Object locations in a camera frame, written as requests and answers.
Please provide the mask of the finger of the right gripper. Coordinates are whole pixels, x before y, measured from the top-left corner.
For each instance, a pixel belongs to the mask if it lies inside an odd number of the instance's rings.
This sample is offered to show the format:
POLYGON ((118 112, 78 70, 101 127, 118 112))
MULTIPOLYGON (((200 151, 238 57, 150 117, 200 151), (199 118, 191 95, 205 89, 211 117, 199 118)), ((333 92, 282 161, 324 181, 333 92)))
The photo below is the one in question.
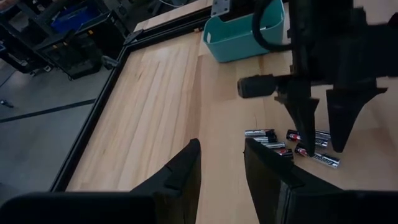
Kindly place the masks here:
POLYGON ((309 156, 315 154, 315 111, 319 104, 316 98, 274 98, 287 109, 309 156))
POLYGON ((326 91, 331 143, 335 152, 343 152, 363 106, 387 88, 367 90, 331 89, 326 91))

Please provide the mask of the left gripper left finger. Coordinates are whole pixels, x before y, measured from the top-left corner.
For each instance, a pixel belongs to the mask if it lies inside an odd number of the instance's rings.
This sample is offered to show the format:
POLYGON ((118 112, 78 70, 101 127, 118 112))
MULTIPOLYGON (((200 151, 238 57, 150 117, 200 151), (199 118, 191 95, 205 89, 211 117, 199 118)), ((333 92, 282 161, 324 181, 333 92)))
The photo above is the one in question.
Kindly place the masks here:
POLYGON ((1 206, 1 223, 195 223, 201 146, 189 143, 130 191, 36 192, 1 206))

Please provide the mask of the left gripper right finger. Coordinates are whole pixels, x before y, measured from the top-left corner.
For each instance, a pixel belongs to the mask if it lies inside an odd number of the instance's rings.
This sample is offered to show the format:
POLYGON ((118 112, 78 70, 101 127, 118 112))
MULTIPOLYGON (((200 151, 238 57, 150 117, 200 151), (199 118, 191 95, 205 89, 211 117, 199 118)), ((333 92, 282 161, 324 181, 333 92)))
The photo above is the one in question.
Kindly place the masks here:
POLYGON ((397 192, 343 190, 255 141, 244 143, 259 223, 397 223, 397 192))

